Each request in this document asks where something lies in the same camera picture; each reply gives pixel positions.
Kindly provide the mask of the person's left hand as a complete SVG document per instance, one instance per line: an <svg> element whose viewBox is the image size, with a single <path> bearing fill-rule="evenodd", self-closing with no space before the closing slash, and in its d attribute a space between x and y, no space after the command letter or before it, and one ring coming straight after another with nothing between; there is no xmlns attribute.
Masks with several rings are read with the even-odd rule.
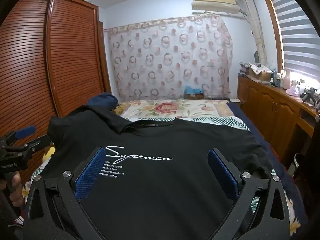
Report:
<svg viewBox="0 0 320 240"><path fill-rule="evenodd" d="M19 172L16 172L12 177L11 184L14 190L10 194L10 200L12 201L13 206L21 207L24 203L24 198L22 195L22 183Z"/></svg>

